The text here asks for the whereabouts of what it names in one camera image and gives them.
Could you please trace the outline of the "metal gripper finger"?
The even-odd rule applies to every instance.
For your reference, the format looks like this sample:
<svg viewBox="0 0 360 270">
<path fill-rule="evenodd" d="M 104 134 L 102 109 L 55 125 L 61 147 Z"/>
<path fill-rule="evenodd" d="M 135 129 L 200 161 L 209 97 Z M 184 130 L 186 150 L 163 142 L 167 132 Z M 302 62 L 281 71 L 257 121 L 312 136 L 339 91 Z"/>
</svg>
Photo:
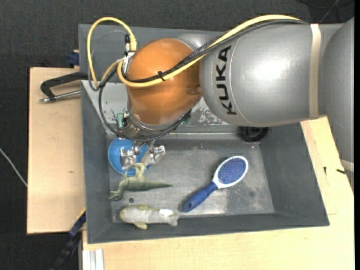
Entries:
<svg viewBox="0 0 360 270">
<path fill-rule="evenodd" d="M 140 159 L 140 162 L 143 163 L 146 167 L 157 164 L 165 156 L 165 146 L 154 146 L 149 147 L 144 153 L 143 157 Z"/>
<path fill-rule="evenodd" d="M 135 148 L 132 146 L 129 148 L 122 147 L 120 149 L 120 162 L 122 170 L 130 170 L 138 162 Z"/>
</svg>

